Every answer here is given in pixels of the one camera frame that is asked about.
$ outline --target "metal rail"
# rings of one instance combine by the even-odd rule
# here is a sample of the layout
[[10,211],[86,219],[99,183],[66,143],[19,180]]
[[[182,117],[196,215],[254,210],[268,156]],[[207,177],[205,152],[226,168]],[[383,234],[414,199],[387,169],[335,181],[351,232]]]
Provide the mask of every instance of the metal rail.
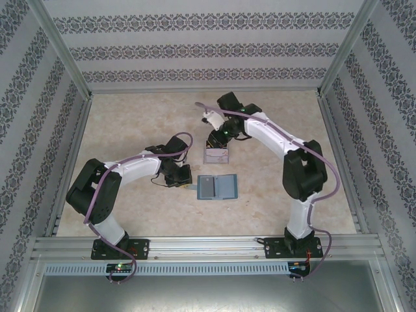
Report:
[[[148,260],[140,262],[230,262],[230,261],[299,261],[299,258],[266,259],[263,246],[256,239],[265,236],[243,237],[146,237],[150,240]],[[90,258],[90,237],[37,238],[31,254],[32,262],[98,263]],[[322,247],[328,238],[320,237]],[[385,259],[377,234],[333,235],[328,261]]]

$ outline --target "enclosure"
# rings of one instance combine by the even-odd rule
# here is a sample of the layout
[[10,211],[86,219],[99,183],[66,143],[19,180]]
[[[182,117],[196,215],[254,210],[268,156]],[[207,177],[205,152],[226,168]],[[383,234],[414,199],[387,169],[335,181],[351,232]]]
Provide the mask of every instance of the enclosure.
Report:
[[[2,0],[0,310],[416,310],[414,6]],[[303,283],[287,277],[299,258],[269,259],[257,243],[289,221],[282,160],[252,138],[229,144],[229,164],[203,162],[212,127],[194,102],[230,91],[318,141],[341,177],[312,219],[332,233],[329,256]],[[136,276],[110,285],[117,261],[91,259],[96,237],[66,193],[87,160],[180,131],[194,137],[194,183],[237,174],[239,197],[201,201],[153,176],[121,188],[113,213],[149,244]],[[328,171],[323,193],[334,185]]]

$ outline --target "white arm segment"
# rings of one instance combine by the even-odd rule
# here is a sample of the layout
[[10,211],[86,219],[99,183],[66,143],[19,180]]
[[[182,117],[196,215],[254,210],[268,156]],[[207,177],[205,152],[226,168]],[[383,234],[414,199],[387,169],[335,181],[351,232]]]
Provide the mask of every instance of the white arm segment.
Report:
[[[140,154],[152,154],[152,152],[142,151]],[[122,187],[141,177],[156,174],[159,171],[161,163],[161,160],[157,157],[139,158],[121,164],[112,171],[117,172],[122,177],[122,182],[120,183],[120,187]],[[117,164],[117,162],[105,162],[107,168],[110,168],[114,164]],[[112,213],[104,221],[94,225],[94,227],[102,237],[113,245],[117,245],[124,237],[124,229],[117,223]]]
[[[261,118],[263,120],[268,120],[267,116],[263,112],[254,113],[252,116]],[[297,150],[298,147],[288,141],[286,138],[283,138],[279,133],[273,130],[268,124],[273,124],[280,130],[282,130],[286,135],[288,135],[291,140],[296,141],[300,144],[304,144],[303,140],[292,136],[281,127],[276,125],[274,122],[269,121],[267,124],[258,122],[253,119],[247,119],[244,121],[244,130],[248,135],[258,139],[270,150],[272,150],[281,160],[287,154],[289,150]],[[311,205],[311,200],[315,198],[319,193],[314,193],[306,201],[294,200],[292,199],[291,204],[291,217],[289,223],[287,224],[287,229],[291,234],[297,239],[302,239],[308,236],[312,229],[307,224],[307,212],[309,206]]]
[[[261,118],[263,120],[268,120],[267,116],[263,112],[256,112],[252,116]],[[304,144],[303,140],[292,136],[290,133],[286,132],[284,129],[276,125],[274,122],[269,121],[267,124],[258,122],[254,119],[247,119],[244,121],[244,130],[248,135],[258,139],[270,150],[272,150],[282,161],[284,156],[289,150],[297,150],[298,147],[292,144],[287,139],[283,138],[279,133],[273,130],[268,124],[273,124],[279,128],[282,132],[288,135],[293,141],[297,143]]]
[[[143,154],[153,153],[150,151],[142,151],[140,155]],[[120,184],[120,187],[122,187],[134,180],[140,179],[141,177],[156,174],[159,171],[161,163],[161,160],[155,155],[154,158],[138,158],[133,161],[126,162],[111,171],[117,172],[122,177],[122,182]],[[105,162],[105,166],[107,168],[110,168],[114,164],[117,164],[117,162]]]

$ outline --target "aluminum frame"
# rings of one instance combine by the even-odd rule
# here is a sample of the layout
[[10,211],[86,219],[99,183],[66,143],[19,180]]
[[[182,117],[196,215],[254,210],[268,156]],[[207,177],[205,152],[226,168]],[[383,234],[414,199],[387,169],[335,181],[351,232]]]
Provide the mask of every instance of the aluminum frame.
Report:
[[84,137],[84,131],[85,131],[86,123],[88,121],[88,117],[90,116],[90,110],[91,110],[91,105],[92,105],[93,100],[94,100],[94,96],[89,96],[89,98],[86,99],[86,103],[84,104],[84,109],[81,113],[81,120],[80,120],[77,132],[73,140],[70,157],[68,159],[68,165],[64,169],[64,177],[62,178],[62,186],[58,192],[57,200],[55,202],[55,206],[51,213],[51,219],[50,219],[51,221],[47,225],[45,235],[48,237],[54,234],[54,229],[57,223],[58,215],[61,215],[64,210],[66,193],[68,189],[70,188],[73,169],[75,168],[75,163],[77,162],[79,148],[81,147],[81,142]]
[[324,120],[326,132],[328,133],[328,138],[331,143],[333,156],[335,157],[335,162],[337,163],[339,176],[343,183],[345,197],[348,202],[348,205],[350,206],[352,218],[354,224],[356,225],[357,232],[370,233],[369,228],[367,226],[367,222],[365,220],[363,209],[359,204],[357,193],[354,189],[354,182],[352,181],[351,176],[348,173],[348,165],[346,163],[346,159],[343,153],[341,141],[339,140],[339,137],[337,135],[335,124],[329,112],[328,103],[326,102],[326,98],[321,96],[318,92],[316,93],[316,95],[322,119]]
[[[266,259],[263,245],[254,236],[236,237],[147,237],[148,260],[139,263],[267,263],[304,259]],[[93,237],[38,237],[35,239],[25,279],[14,312],[34,311],[49,263],[117,263],[91,260]],[[322,247],[328,238],[320,237]],[[379,298],[385,311],[403,311],[382,244],[377,234],[333,235],[327,261],[369,262]]]
[[65,44],[62,35],[59,33],[59,30],[55,25],[55,22],[46,10],[44,2],[42,0],[28,0],[27,4],[45,31],[49,41],[58,53],[59,58],[64,63],[66,70],[70,73],[70,76],[77,86],[78,91],[82,94],[83,99],[87,99],[87,97],[91,95],[91,89],[88,87],[83,74],[73,59],[68,46]]
[[319,86],[320,95],[328,93],[331,85],[338,75],[339,70],[344,64],[348,54],[350,54],[352,47],[354,46],[359,34],[363,30],[367,20],[369,19],[372,11],[376,8],[378,0],[364,0],[358,11],[356,18],[351,24],[341,46],[339,47],[337,54],[333,58],[333,61],[326,72],[322,83]]

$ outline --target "small white object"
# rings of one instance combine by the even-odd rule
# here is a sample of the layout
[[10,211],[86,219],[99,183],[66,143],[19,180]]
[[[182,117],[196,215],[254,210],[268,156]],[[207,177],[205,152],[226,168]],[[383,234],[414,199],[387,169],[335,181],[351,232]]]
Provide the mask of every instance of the small white object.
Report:
[[223,117],[213,110],[205,112],[203,117],[214,127],[215,130],[219,130],[221,125],[225,122]]

